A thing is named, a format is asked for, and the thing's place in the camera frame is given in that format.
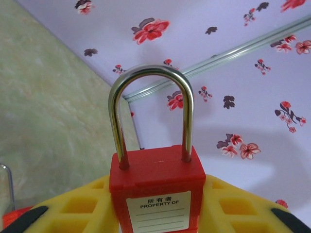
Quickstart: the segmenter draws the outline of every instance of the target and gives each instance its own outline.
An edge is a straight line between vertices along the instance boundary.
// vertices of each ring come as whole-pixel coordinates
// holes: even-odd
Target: green marbled wall
[[[110,87],[12,0],[2,0],[0,29],[0,163],[13,172],[18,207],[108,174]],[[121,111],[128,149],[137,150],[125,100]],[[3,207],[3,171],[0,181]]]

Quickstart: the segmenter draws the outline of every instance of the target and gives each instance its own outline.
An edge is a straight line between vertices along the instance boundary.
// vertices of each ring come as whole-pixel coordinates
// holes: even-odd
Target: wall
[[[3,0],[0,28],[0,163],[12,169],[19,207],[108,174],[110,87],[11,0]],[[128,149],[136,150],[124,100],[121,111]],[[4,203],[3,171],[0,180]]]
[[[189,79],[193,145],[206,174],[283,199],[311,226],[311,27],[276,42]],[[181,144],[178,90],[172,85],[130,104],[141,147]]]

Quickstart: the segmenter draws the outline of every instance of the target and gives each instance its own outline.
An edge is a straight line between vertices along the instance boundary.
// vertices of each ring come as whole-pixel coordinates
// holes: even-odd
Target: blank lines
[[[143,227],[139,227],[139,228],[161,226],[161,225],[173,224],[173,223],[178,223],[178,222],[184,222],[184,221],[182,220],[182,221],[175,221],[175,222],[158,223],[158,224],[143,226]]]
[[[151,218],[151,219],[146,219],[146,220],[140,220],[137,222],[145,222],[145,221],[152,221],[152,220],[158,220],[158,219],[164,219],[164,218],[170,218],[170,217],[182,217],[184,215],[175,215],[175,216],[168,216],[168,217],[158,217],[158,218]]]
[[[165,211],[151,212],[151,213],[145,213],[145,214],[140,214],[140,215],[151,215],[151,214],[164,213],[164,212],[177,211],[177,210],[184,210],[184,209],[185,208],[176,209],[176,210],[165,210]]]
[[[166,230],[179,229],[179,228],[183,228],[183,227],[171,227],[171,228],[165,228],[165,229],[148,231],[148,232],[141,232],[141,233],[151,233],[151,232],[166,231]]]

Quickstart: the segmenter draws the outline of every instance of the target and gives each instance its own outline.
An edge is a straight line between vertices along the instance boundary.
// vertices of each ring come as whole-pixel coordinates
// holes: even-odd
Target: safety padlock
[[[119,100],[131,82],[150,75],[169,78],[182,92],[182,145],[127,151]],[[191,143],[193,105],[189,81],[172,67],[136,67],[113,84],[108,108],[117,153],[112,157],[109,190],[123,233],[197,233],[206,175]]]

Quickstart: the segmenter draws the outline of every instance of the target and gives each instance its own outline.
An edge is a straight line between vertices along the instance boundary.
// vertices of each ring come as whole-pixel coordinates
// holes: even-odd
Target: padlock label
[[[189,228],[191,191],[126,200],[134,233],[164,233]]]

